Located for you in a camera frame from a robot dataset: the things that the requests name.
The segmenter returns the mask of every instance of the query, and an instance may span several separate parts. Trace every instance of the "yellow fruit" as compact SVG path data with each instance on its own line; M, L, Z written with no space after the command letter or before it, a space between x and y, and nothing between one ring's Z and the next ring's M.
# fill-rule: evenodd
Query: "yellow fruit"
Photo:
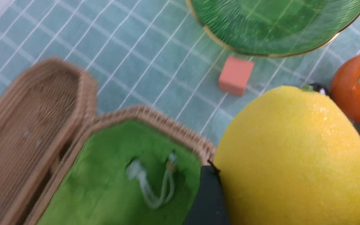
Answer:
M360 225L360 136L327 96L275 88L217 149L232 225Z

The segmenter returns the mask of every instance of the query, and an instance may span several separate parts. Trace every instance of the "pink block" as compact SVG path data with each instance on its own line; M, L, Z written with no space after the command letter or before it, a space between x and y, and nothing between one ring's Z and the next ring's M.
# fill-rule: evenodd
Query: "pink block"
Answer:
M254 63L229 56L219 77L219 89L242 96Z

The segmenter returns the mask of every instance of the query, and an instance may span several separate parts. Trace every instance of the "green felt lining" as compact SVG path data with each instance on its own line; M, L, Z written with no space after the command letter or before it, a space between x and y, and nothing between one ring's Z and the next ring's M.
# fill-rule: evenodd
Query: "green felt lining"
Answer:
M158 193L172 150L178 166L174 197L162 208L149 209L125 168L138 157ZM142 122L102 129L87 140L38 225L181 225L197 194L200 168L190 150Z

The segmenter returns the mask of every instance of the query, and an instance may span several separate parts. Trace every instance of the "gold rim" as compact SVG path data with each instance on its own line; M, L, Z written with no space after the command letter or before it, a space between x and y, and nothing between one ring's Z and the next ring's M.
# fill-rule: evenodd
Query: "gold rim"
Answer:
M330 43L332 40L334 40L342 31L344 31L347 27L349 27L353 22L355 22L355 20L360 16L360 12L358 13L358 15L356 15L356 17L349 23L347 24L345 27L343 27L342 29L340 29L339 31L337 31L328 41L324 42L323 44L319 45L318 47L315 47L311 50L307 50L304 52L299 52L299 53L295 53L295 54L251 54L251 53L247 53L247 52L243 52L240 50L235 49L234 47L231 47L230 45L226 44L225 42L223 42L222 40L220 40L210 29L208 26L206 26L205 24L202 23L202 21L199 19L196 11L194 10L193 5L191 4L191 0L186 0L186 4L187 7L189 8L191 14L193 15L193 17L198 21L199 24L201 24L201 26L203 27L204 31L206 32L206 34L208 34L208 36L214 40L217 44L219 44L220 46L224 47L225 49L229 50L229 51L233 51L236 52L238 54L242 54L242 55L246 55L246 56L252 56L252 57L270 57L270 58L284 58L284 57L294 57L294 56L299 56L299 55L303 55L306 53L310 53L313 52L314 50L317 50L323 46L325 46L326 44Z

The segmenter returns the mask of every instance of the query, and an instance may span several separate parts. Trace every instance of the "orange persimmon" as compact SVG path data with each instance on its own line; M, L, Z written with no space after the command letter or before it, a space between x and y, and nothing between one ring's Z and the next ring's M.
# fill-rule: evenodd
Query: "orange persimmon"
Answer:
M360 123L360 55L344 63L334 75L333 100L346 116Z

